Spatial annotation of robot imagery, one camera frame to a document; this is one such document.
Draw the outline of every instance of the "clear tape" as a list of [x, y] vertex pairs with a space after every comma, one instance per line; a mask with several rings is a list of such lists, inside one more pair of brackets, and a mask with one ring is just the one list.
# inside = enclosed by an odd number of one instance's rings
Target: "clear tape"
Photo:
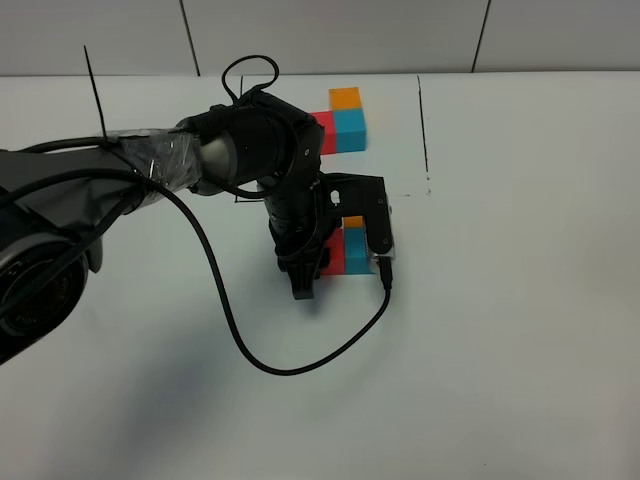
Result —
[[[177, 192], [198, 183], [202, 177], [201, 164], [195, 155], [198, 140], [189, 133], [175, 130], [126, 130], [107, 134], [117, 143], [114, 150], [126, 158], [140, 174]], [[142, 205], [162, 198], [149, 193]]]

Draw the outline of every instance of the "white tabletop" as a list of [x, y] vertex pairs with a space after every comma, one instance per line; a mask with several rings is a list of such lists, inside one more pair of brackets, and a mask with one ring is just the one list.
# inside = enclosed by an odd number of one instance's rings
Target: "white tabletop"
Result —
[[[316, 111], [360, 87], [369, 148], [323, 168], [385, 176], [398, 257], [376, 328], [313, 373], [255, 370], [195, 235], [160, 202], [114, 225], [74, 313], [0, 368], [3, 477], [637, 478], [640, 76], [421, 76], [430, 180], [417, 80], [271, 89]], [[90, 90], [66, 101], [78, 81], [0, 80], [0, 145], [95, 132]], [[172, 125], [227, 102], [218, 85], [99, 79], [112, 129]], [[378, 308], [375, 276], [294, 301], [261, 204], [182, 197], [263, 361], [316, 360]]]

